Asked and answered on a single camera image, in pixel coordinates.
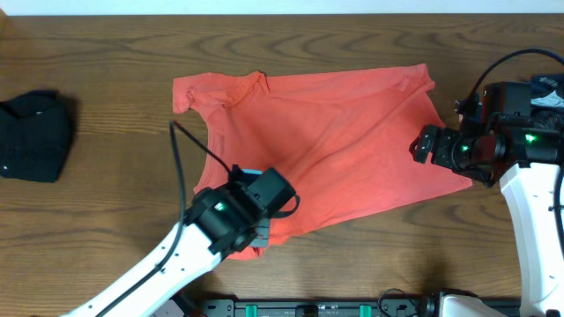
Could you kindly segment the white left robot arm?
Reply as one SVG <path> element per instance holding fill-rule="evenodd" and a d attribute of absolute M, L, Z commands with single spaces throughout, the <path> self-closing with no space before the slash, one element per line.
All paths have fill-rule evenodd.
<path fill-rule="evenodd" d="M 181 288 L 251 244 L 256 226 L 288 200 L 256 188 L 202 190 L 187 215 L 141 262 L 68 315 L 151 315 Z"/>

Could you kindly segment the red orange t-shirt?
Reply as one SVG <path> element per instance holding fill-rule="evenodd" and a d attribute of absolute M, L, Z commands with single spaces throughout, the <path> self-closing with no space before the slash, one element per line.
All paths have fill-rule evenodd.
<path fill-rule="evenodd" d="M 208 130 L 198 189 L 226 182 L 226 166 L 275 168 L 295 188 L 268 243 L 469 188 L 471 180 L 413 160 L 411 143 L 441 119 L 425 64 L 268 76 L 178 77 L 177 114 L 197 112 Z"/>

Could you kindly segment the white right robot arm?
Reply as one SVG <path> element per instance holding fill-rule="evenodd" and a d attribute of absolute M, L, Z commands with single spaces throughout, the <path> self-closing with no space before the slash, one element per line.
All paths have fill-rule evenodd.
<path fill-rule="evenodd" d="M 410 152 L 490 188 L 498 184 L 516 238 L 522 316 L 563 314 L 563 136 L 506 127 L 491 133 L 425 126 Z"/>

